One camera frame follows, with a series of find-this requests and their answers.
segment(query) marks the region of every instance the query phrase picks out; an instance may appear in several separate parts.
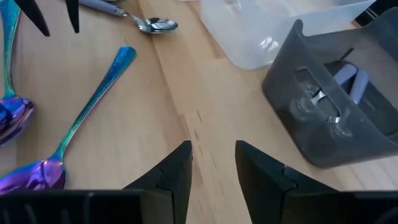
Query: iridescent spoon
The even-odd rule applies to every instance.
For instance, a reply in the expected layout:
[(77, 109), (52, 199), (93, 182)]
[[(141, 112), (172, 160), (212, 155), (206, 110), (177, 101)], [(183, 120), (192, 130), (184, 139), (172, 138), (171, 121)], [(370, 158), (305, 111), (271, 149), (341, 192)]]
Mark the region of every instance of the iridescent spoon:
[(0, 100), (0, 146), (17, 136), (33, 115), (34, 105), (17, 96), (12, 87), (11, 57), (15, 31), (19, 18), (19, 7), (13, 0), (0, 0), (0, 12), (4, 34), (4, 91)]
[(136, 57), (136, 51), (129, 46), (121, 47), (107, 74), (93, 96), (80, 112), (69, 131), (63, 137), (60, 145), (52, 156), (46, 160), (36, 161), (13, 170), (0, 179), (0, 195), (17, 190), (62, 190), (65, 186), (65, 167), (63, 154), (76, 130), (82, 124), (88, 113), (104, 95), (106, 90), (120, 77)]

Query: silver spoon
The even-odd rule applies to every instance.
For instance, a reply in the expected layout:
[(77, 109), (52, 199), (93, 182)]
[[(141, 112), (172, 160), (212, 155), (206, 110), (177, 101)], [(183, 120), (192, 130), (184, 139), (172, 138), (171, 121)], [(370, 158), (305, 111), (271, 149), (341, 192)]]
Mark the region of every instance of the silver spoon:
[(114, 16), (128, 17), (138, 25), (139, 30), (148, 34), (164, 34), (171, 32), (178, 27), (178, 24), (170, 19), (161, 19), (157, 17), (140, 19), (114, 4), (102, 0), (79, 0), (79, 3)]

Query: light wood surface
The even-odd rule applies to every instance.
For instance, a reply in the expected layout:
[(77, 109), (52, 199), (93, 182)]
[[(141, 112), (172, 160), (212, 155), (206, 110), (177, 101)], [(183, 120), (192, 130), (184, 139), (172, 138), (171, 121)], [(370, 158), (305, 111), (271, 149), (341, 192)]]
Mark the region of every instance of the light wood surface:
[(63, 1), (37, 2), (52, 36), (21, 15), (14, 61), (16, 91), (33, 100), (36, 114), (1, 149), (2, 172), (51, 155), (128, 44), (137, 58), (68, 147), (68, 189), (120, 189), (186, 139), (194, 147), (187, 223), (250, 223), (234, 161), (237, 139), (338, 190), (397, 188), (398, 157), (328, 170), (306, 162), (262, 95), (267, 68), (232, 65), (202, 25), (199, 2), (122, 3), (140, 17), (178, 21), (176, 32), (153, 36), (84, 7), (74, 34)]

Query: purple utensil handle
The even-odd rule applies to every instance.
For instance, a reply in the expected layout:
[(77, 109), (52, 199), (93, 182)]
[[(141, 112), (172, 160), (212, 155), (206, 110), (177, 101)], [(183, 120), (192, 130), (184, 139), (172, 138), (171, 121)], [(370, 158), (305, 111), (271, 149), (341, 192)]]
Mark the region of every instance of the purple utensil handle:
[(114, 16), (123, 16), (126, 13), (124, 9), (102, 0), (79, 0), (79, 3)]
[(333, 79), (337, 82), (338, 85), (342, 85), (351, 77), (353, 77), (357, 73), (357, 69), (354, 65), (347, 63), (346, 65), (341, 68)]
[(369, 83), (369, 75), (364, 70), (359, 70), (356, 74), (353, 87), (349, 93), (349, 97), (358, 104), (361, 101), (363, 93), (365, 92), (366, 86)]

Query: black robotic claw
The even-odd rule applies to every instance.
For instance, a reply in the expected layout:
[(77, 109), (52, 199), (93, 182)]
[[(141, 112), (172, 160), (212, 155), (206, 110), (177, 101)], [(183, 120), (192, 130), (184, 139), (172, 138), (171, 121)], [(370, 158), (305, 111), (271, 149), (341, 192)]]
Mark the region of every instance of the black robotic claw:
[[(49, 37), (50, 31), (45, 23), (42, 12), (40, 11), (35, 0), (14, 0), (20, 7), (22, 12), (36, 25), (36, 27), (43, 33), (44, 36)], [(79, 2), (78, 0), (65, 0), (68, 8), (68, 15), (73, 29), (79, 33)]]

